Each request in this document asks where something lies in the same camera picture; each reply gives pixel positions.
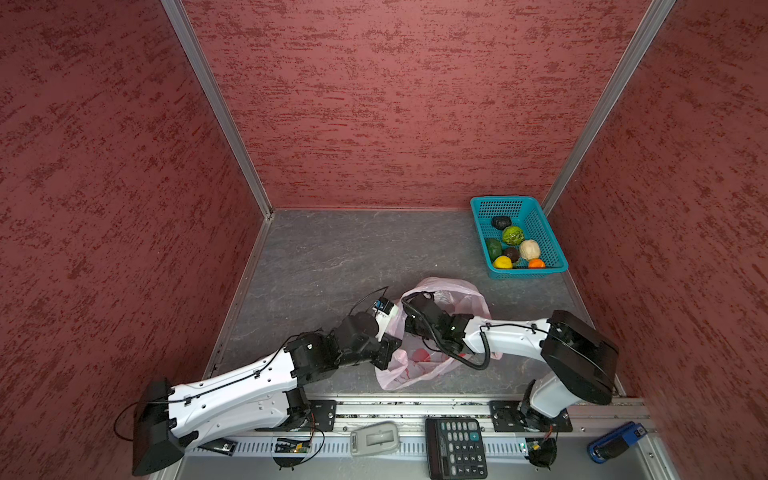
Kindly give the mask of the teal plastic basket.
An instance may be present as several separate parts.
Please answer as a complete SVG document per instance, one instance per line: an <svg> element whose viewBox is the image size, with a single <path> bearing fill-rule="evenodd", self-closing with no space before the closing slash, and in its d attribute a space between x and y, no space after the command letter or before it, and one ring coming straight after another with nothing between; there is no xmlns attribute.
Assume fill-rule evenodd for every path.
<svg viewBox="0 0 768 480"><path fill-rule="evenodd" d="M568 261L534 198L482 196L472 198L470 206L491 279L534 279L568 270Z"/></svg>

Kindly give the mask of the grey plastic device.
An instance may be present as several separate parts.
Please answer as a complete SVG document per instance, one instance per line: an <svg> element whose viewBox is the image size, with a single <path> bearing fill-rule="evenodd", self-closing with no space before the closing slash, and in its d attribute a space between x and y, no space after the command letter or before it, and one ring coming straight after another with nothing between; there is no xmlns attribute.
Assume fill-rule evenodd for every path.
<svg viewBox="0 0 768 480"><path fill-rule="evenodd" d="M394 422L381 422L359 428L350 434L353 457L388 455L400 448L398 427Z"/></svg>

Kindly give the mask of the blue handheld device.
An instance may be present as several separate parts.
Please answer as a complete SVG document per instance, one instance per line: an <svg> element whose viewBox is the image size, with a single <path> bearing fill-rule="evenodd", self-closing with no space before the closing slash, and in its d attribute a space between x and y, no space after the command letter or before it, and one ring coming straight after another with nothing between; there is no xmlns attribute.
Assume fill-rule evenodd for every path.
<svg viewBox="0 0 768 480"><path fill-rule="evenodd" d="M587 447L587 452L593 462L603 464L622 455L643 439L647 433L647 429L642 424L628 422L591 442Z"/></svg>

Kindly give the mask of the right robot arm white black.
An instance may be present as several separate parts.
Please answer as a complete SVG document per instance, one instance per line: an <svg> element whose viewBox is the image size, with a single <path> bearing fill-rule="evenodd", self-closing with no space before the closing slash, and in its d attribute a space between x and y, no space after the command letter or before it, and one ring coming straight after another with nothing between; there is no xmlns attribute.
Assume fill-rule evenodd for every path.
<svg viewBox="0 0 768 480"><path fill-rule="evenodd" d="M477 371L495 354L525 357L548 365L550 373L532 380L513 411L526 431L544 431L579 402L612 402L618 347L569 311L555 310L543 320L500 321L450 314L430 292L402 300L405 331L434 343L436 350Z"/></svg>

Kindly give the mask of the dark purple fruit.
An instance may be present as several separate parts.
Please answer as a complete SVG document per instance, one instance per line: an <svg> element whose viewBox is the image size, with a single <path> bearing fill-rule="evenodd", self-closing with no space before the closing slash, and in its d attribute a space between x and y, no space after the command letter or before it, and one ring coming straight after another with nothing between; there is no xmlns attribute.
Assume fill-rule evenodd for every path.
<svg viewBox="0 0 768 480"><path fill-rule="evenodd" d="M511 260L512 264L516 264L517 262L520 261L519 250L515 247L506 248L503 251L503 255L508 257Z"/></svg>

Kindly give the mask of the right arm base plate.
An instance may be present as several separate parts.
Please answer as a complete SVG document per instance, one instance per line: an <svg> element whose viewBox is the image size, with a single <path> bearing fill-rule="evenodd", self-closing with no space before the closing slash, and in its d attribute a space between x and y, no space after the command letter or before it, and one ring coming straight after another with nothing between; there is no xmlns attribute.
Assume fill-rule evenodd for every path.
<svg viewBox="0 0 768 480"><path fill-rule="evenodd" d="M554 418L547 417L524 401L494 400L489 402L495 432L505 433L570 433L573 426L566 410Z"/></svg>

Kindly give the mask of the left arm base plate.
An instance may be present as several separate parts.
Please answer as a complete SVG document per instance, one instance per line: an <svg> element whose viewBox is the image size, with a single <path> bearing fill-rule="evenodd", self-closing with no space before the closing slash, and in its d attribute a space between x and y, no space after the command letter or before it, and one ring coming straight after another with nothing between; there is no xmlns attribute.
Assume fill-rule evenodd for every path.
<svg viewBox="0 0 768 480"><path fill-rule="evenodd" d="M325 433L334 430L338 402L335 400L311 399L308 401L310 413L305 417L299 430L311 433L317 429Z"/></svg>

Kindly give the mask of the pink plastic bag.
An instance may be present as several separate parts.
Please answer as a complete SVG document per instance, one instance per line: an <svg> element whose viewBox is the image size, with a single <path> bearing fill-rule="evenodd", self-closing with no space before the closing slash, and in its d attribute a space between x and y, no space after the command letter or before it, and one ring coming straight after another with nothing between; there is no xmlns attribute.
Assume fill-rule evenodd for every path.
<svg viewBox="0 0 768 480"><path fill-rule="evenodd" d="M489 318L490 311L484 296L477 287L464 280L440 277L428 277L421 280L414 288L407 290L388 315L376 313L380 326L380 336L384 333L399 338L401 346L393 353L387 367L375 369L377 381L385 391L404 389L418 382L433 380L451 372L460 363L449 356L425 347L415 335L405 332L406 314L402 310L402 301L409 294L431 292L437 305L449 314L473 314Z"/></svg>

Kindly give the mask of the dark green fruit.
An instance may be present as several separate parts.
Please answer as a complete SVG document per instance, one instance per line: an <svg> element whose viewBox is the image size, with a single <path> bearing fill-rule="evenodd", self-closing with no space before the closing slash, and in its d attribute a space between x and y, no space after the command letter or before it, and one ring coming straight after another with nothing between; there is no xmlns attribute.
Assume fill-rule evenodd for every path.
<svg viewBox="0 0 768 480"><path fill-rule="evenodd" d="M494 262L498 257L504 253L504 247L502 243L495 238L485 239L486 251L491 262Z"/></svg>

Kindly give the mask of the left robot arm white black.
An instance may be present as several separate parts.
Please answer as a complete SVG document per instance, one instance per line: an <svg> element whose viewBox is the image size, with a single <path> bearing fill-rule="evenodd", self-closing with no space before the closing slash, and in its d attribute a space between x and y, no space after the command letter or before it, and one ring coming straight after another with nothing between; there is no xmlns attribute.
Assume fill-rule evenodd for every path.
<svg viewBox="0 0 768 480"><path fill-rule="evenodd" d="M289 336L272 354L198 383L150 381L133 414L132 473L158 472L186 452L246 430L298 427L309 414L304 388L342 367L388 367L400 338L358 312L328 333Z"/></svg>

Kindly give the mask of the black avocado fruit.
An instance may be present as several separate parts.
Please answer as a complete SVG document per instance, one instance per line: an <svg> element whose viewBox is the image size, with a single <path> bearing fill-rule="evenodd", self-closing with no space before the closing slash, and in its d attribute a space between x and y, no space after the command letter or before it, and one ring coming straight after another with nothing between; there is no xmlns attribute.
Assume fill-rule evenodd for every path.
<svg viewBox="0 0 768 480"><path fill-rule="evenodd" d="M497 230L503 231L512 225L512 220L508 216L495 216L491 219L491 226Z"/></svg>

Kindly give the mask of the black calculator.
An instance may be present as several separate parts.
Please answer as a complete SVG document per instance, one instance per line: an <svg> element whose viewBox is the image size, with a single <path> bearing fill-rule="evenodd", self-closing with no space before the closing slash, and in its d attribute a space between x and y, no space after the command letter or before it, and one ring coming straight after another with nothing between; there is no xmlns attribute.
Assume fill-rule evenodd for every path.
<svg viewBox="0 0 768 480"><path fill-rule="evenodd" d="M481 428L470 417L428 417L425 440L430 479L486 479Z"/></svg>

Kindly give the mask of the yellow fruit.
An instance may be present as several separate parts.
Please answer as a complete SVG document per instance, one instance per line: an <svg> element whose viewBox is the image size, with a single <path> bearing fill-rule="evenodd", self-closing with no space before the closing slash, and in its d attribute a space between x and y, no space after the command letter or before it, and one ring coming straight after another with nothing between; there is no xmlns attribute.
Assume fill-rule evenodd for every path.
<svg viewBox="0 0 768 480"><path fill-rule="evenodd" d="M514 262L509 257L500 255L493 261L493 267L499 270L509 270L514 268Z"/></svg>

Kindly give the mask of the beige fruit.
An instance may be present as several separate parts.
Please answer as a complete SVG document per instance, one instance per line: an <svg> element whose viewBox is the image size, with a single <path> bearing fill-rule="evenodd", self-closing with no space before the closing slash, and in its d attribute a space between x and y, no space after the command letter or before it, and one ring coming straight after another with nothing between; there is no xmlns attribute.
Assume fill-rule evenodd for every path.
<svg viewBox="0 0 768 480"><path fill-rule="evenodd" d="M519 245L520 258L525 261L536 260L541 258L541 248L537 241L528 239L524 240Z"/></svg>

